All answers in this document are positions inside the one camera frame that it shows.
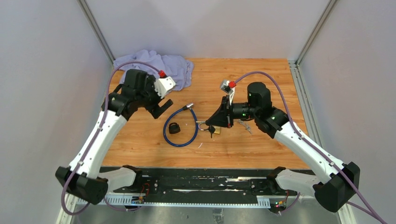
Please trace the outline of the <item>black head key pair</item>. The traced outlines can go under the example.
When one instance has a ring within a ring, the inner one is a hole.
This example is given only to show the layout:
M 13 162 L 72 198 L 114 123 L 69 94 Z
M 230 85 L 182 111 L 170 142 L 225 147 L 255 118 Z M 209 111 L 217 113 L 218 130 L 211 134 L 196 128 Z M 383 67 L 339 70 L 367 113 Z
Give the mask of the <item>black head key pair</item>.
M 195 123 L 197 124 L 198 129 L 199 129 L 200 131 L 209 132 L 209 133 L 210 133 L 210 137 L 212 138 L 213 134 L 214 134 L 215 131 L 216 131 L 216 128 L 215 128 L 214 126 L 208 126 L 207 128 L 202 128 L 201 126 L 202 126 L 202 125 L 205 125 L 205 122 L 203 122 L 203 121 L 196 121 Z

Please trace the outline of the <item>small black padlock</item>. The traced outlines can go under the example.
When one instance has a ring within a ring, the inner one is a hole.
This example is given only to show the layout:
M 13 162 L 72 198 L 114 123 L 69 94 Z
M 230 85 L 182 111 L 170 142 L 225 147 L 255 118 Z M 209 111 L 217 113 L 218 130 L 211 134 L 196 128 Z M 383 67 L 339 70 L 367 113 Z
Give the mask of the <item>small black padlock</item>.
M 177 134 L 181 132 L 180 125 L 177 122 L 172 122 L 168 126 L 168 130 L 170 134 Z

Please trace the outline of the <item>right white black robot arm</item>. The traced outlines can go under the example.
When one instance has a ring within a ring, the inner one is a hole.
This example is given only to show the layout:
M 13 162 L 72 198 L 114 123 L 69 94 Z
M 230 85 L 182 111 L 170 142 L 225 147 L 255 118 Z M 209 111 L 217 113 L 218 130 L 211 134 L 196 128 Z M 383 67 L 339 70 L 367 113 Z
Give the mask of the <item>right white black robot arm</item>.
M 238 119 L 253 120 L 260 131 L 288 147 L 313 172 L 307 175 L 277 167 L 267 176 L 270 193 L 277 195 L 283 190 L 292 190 L 312 196 L 330 212 L 337 212 L 355 195 L 354 189 L 360 181 L 358 165 L 344 163 L 306 136 L 287 113 L 272 105 L 270 90 L 264 83 L 248 85 L 245 103 L 233 102 L 235 87 L 233 81 L 221 83 L 220 89 L 226 95 L 216 112 L 205 121 L 210 132 L 214 126 L 231 128 Z

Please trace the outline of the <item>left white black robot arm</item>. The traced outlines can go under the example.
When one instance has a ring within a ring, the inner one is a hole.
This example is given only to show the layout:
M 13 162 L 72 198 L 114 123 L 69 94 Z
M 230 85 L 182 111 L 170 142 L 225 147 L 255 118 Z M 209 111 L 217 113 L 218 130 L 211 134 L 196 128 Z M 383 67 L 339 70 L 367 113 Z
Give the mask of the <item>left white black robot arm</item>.
M 175 86 L 175 81 L 162 70 L 159 78 L 142 70 L 128 70 L 123 83 L 105 98 L 97 124 L 83 148 L 67 167 L 57 169 L 55 176 L 66 193 L 98 204 L 108 192 L 122 187 L 132 193 L 139 192 L 143 180 L 138 177 L 137 168 L 124 165 L 101 173 L 103 159 L 117 134 L 139 108 L 146 109 L 157 119 L 173 104 L 169 99 L 159 105 Z

